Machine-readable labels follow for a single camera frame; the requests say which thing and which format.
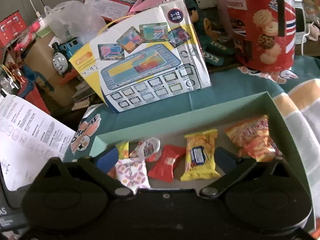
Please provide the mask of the yellow green long packet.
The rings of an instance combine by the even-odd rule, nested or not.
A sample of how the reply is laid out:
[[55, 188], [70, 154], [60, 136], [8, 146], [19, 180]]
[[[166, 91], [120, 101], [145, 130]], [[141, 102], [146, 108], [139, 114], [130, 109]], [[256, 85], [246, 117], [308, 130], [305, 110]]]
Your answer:
[[121, 141], [116, 144], [118, 149], [118, 158], [126, 159], [129, 157], [129, 141]]

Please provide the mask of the mint green cardboard box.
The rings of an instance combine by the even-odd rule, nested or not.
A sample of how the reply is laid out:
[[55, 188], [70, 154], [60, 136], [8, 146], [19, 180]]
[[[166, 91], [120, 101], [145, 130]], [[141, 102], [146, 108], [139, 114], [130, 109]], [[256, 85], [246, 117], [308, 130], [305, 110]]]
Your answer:
[[315, 228], [310, 187], [299, 150], [268, 93], [205, 107], [164, 119], [101, 134], [91, 156], [122, 140], [158, 138], [163, 145], [184, 146], [184, 136], [216, 128], [216, 148], [236, 155], [237, 147], [225, 129], [266, 114], [269, 129], [282, 157], [257, 163], [247, 176], [219, 197], [201, 197], [200, 189], [218, 180], [152, 179], [151, 189], [117, 204], [107, 214], [108, 227], [143, 239], [306, 239]]

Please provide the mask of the white plastic bag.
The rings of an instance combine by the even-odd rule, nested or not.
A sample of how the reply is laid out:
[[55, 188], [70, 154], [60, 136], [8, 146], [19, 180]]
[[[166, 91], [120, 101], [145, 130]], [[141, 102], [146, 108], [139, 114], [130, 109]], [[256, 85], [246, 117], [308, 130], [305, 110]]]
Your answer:
[[63, 2], [53, 9], [46, 6], [44, 13], [51, 31], [63, 42], [77, 37], [86, 44], [106, 25], [93, 7], [79, 1]]

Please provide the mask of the patterned teal grey blanket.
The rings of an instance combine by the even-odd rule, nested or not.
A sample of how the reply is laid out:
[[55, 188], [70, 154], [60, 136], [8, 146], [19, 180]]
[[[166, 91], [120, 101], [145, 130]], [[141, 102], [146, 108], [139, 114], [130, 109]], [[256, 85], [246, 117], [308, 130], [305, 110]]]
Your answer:
[[119, 114], [103, 103], [77, 123], [65, 160], [88, 155], [97, 135], [267, 91], [297, 145], [312, 193], [319, 194], [319, 60], [298, 56], [291, 70], [298, 77], [284, 84], [236, 68], [213, 73], [208, 88]]

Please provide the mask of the white instruction sheet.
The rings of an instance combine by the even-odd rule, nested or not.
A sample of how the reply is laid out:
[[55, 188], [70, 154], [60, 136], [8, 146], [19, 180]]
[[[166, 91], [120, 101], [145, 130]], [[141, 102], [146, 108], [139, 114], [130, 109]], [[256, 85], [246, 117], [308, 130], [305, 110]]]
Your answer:
[[8, 190], [31, 184], [50, 158], [63, 159], [74, 135], [23, 98], [1, 98], [1, 168]]

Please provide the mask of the yellow blue toy box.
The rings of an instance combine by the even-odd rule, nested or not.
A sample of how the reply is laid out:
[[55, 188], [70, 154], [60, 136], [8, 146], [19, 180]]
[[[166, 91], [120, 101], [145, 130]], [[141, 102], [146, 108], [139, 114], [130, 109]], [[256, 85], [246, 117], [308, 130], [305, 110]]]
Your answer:
[[116, 113], [211, 85], [184, 0], [125, 18], [82, 46], [71, 64]]

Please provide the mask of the clear plastic jelly cup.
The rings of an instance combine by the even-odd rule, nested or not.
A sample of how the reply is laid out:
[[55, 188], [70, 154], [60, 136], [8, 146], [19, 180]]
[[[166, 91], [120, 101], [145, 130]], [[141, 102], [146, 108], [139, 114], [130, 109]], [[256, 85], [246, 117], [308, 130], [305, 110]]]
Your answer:
[[156, 161], [160, 154], [161, 149], [161, 142], [157, 138], [150, 138], [144, 141], [137, 153], [140, 160], [145, 160], [147, 162], [154, 162]]

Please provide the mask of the blue toy train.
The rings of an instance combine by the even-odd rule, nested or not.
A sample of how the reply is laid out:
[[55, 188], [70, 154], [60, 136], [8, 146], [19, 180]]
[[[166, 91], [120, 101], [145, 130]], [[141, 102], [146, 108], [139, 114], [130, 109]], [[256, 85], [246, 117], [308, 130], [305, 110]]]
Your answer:
[[61, 44], [58, 42], [52, 44], [54, 50], [52, 58], [53, 67], [61, 76], [65, 76], [68, 72], [71, 72], [72, 64], [69, 60], [82, 46], [83, 44], [78, 37]]

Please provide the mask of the long salmon red packet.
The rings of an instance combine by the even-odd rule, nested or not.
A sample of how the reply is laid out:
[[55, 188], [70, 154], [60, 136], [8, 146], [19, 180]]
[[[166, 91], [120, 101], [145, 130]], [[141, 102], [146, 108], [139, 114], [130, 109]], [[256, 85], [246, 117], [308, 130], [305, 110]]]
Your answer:
[[112, 167], [108, 173], [107, 173], [108, 176], [110, 176], [111, 178], [113, 179], [116, 179], [117, 178], [117, 174], [116, 174], [116, 167]]

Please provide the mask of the orange noodle snack packet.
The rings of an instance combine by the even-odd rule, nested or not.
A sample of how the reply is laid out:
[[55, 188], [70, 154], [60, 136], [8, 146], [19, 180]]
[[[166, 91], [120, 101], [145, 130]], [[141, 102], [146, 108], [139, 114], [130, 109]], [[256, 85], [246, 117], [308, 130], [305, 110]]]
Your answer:
[[270, 137], [268, 115], [240, 121], [225, 130], [231, 142], [240, 148], [239, 157], [251, 157], [257, 162], [268, 163], [282, 152]]

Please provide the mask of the red cookie tin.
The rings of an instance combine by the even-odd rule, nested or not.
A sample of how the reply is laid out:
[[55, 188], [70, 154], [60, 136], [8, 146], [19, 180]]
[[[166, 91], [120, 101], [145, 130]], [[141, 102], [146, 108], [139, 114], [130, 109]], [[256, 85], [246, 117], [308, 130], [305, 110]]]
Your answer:
[[225, 0], [237, 59], [261, 72], [293, 65], [296, 39], [294, 0]]

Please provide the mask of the pink floral white packet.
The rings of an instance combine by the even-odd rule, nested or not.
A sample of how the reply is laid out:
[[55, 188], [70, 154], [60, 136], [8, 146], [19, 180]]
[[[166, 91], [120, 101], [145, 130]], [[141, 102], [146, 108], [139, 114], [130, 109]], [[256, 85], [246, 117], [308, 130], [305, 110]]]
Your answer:
[[146, 163], [139, 158], [120, 159], [115, 165], [116, 178], [133, 194], [139, 189], [150, 189]]

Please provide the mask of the stack of books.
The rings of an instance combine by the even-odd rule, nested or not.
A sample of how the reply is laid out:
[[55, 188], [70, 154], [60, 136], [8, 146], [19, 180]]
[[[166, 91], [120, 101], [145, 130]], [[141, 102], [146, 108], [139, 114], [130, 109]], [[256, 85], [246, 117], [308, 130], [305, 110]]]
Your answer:
[[72, 100], [74, 102], [72, 107], [73, 111], [88, 107], [91, 103], [91, 96], [95, 95], [95, 91], [84, 80], [81, 81], [75, 88], [76, 92], [72, 96]]

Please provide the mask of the yellow biscuit packet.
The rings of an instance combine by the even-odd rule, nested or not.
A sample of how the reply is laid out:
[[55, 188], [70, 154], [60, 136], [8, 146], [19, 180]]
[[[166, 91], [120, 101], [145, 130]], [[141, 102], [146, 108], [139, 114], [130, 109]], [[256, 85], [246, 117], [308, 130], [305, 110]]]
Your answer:
[[184, 136], [186, 139], [185, 169], [181, 181], [220, 178], [214, 160], [217, 129], [196, 132]]

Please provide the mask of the small red packet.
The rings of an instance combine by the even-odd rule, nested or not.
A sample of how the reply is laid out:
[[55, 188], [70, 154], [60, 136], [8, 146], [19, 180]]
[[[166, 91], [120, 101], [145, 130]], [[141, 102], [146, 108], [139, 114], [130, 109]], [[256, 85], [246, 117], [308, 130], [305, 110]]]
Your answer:
[[174, 181], [174, 169], [186, 154], [186, 149], [180, 146], [165, 145], [155, 166], [148, 172], [148, 176], [166, 183]]

